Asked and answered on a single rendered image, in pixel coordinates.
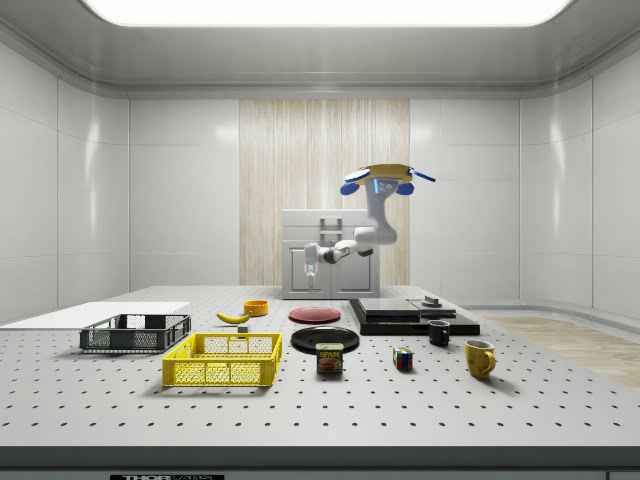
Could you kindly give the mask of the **red plate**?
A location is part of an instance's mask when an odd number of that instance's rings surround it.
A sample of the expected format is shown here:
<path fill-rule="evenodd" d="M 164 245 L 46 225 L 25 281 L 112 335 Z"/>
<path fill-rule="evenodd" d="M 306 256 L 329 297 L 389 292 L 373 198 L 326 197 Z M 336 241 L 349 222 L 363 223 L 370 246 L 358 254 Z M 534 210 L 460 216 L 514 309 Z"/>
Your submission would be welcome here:
<path fill-rule="evenodd" d="M 341 313 L 328 307 L 301 307 L 289 312 L 288 318 L 305 324 L 321 324 L 338 321 Z"/>

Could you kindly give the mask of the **white cabinet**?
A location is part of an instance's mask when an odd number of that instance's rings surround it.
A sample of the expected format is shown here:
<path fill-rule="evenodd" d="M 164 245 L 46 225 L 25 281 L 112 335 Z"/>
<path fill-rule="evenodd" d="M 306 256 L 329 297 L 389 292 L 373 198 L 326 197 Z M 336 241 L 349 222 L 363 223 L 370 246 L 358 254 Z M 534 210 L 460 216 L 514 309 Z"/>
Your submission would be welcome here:
<path fill-rule="evenodd" d="M 379 295 L 379 251 L 368 257 L 351 254 L 334 265 L 322 263 L 313 283 L 304 271 L 304 247 L 331 247 L 354 238 L 370 226 L 364 209 L 284 209 L 282 211 L 282 294 L 285 299 L 352 299 Z"/>

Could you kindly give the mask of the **black plate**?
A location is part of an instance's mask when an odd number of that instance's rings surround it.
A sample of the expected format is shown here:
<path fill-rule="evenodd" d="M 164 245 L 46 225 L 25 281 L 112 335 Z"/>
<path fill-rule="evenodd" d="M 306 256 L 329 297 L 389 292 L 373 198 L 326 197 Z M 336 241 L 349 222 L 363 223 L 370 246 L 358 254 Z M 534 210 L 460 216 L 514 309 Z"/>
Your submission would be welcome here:
<path fill-rule="evenodd" d="M 314 353 L 318 343 L 341 343 L 349 352 L 359 346 L 360 337 L 352 330 L 331 326 L 304 328 L 291 335 L 291 344 L 306 353 Z"/>

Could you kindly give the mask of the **flat-sided can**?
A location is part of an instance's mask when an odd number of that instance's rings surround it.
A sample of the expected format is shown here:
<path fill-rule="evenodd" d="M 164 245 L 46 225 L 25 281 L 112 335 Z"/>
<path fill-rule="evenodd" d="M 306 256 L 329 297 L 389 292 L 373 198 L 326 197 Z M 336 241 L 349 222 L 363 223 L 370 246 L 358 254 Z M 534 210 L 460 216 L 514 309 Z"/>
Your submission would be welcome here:
<path fill-rule="evenodd" d="M 342 343 L 317 343 L 315 351 L 318 373 L 342 373 L 344 371 L 344 345 Z"/>

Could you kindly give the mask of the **drone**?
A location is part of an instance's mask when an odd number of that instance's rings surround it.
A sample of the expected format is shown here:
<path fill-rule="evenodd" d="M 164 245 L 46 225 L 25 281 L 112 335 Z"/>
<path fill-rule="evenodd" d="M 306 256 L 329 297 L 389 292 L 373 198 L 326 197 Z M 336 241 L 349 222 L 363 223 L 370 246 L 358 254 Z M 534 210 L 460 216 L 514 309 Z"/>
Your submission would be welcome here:
<path fill-rule="evenodd" d="M 382 190 L 379 179 L 388 179 L 399 182 L 395 190 L 397 194 L 408 196 L 414 191 L 414 186 L 411 183 L 414 176 L 431 182 L 436 181 L 435 178 L 423 174 L 408 165 L 384 163 L 362 167 L 345 176 L 344 184 L 340 188 L 340 193 L 342 195 L 351 195 L 368 180 L 374 180 L 374 189 L 375 192 L 378 193 Z"/>

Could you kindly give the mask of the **yellow basket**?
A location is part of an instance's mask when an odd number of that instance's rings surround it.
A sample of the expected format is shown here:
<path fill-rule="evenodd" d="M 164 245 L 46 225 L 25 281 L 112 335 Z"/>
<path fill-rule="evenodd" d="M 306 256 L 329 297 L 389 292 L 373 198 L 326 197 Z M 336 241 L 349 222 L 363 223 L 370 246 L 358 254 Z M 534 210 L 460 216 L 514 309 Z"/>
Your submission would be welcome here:
<path fill-rule="evenodd" d="M 270 386 L 280 333 L 194 333 L 162 358 L 165 386 Z"/>

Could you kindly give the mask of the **yellow mug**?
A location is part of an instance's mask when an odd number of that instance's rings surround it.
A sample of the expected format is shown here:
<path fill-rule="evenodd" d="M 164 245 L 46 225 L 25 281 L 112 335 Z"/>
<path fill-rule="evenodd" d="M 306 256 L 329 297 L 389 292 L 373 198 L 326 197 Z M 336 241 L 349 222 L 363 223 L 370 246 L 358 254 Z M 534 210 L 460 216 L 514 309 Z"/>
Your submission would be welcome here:
<path fill-rule="evenodd" d="M 475 378 L 486 379 L 496 366 L 494 345 L 483 340 L 465 341 L 464 351 L 470 374 Z"/>

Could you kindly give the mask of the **dark grey basket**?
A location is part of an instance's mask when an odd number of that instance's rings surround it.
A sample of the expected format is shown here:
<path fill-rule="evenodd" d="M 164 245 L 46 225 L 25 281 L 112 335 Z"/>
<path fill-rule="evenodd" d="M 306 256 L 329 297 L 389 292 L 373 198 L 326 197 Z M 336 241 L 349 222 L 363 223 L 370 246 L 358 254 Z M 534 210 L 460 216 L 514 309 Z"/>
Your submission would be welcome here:
<path fill-rule="evenodd" d="M 119 314 L 80 331 L 80 348 L 92 352 L 163 352 L 186 337 L 191 317 Z"/>

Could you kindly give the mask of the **white board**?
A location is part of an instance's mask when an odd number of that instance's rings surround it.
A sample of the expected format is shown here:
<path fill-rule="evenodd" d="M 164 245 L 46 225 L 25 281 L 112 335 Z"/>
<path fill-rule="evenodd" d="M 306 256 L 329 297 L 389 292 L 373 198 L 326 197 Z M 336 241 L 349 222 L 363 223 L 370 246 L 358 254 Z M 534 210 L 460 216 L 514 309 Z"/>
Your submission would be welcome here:
<path fill-rule="evenodd" d="M 0 329 L 82 329 L 118 314 L 170 314 L 188 302 L 88 302 L 0 326 Z"/>

